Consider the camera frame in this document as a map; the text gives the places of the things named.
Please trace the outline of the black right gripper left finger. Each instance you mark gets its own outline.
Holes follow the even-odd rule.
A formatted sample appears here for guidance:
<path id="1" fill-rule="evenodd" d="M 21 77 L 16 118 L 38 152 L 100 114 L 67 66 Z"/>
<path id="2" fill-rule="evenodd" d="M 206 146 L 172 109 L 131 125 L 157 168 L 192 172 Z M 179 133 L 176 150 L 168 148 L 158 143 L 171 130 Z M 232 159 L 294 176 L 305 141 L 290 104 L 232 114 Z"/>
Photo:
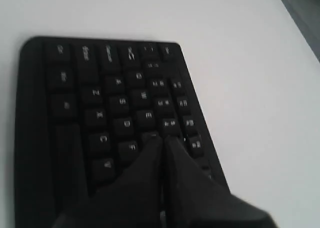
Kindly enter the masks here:
<path id="1" fill-rule="evenodd" d="M 132 165 L 108 187 L 64 211 L 54 227 L 161 227 L 163 140 L 148 138 Z"/>

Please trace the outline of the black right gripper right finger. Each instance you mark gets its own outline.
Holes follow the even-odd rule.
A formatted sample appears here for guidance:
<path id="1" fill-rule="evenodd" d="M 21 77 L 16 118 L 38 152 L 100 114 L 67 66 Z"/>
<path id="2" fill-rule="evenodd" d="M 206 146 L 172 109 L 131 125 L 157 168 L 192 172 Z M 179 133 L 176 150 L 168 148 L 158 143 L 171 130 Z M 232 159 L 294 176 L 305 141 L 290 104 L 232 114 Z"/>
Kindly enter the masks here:
<path id="1" fill-rule="evenodd" d="M 177 137 L 164 140 L 164 203 L 168 227 L 274 227 L 270 214 L 210 179 Z"/>

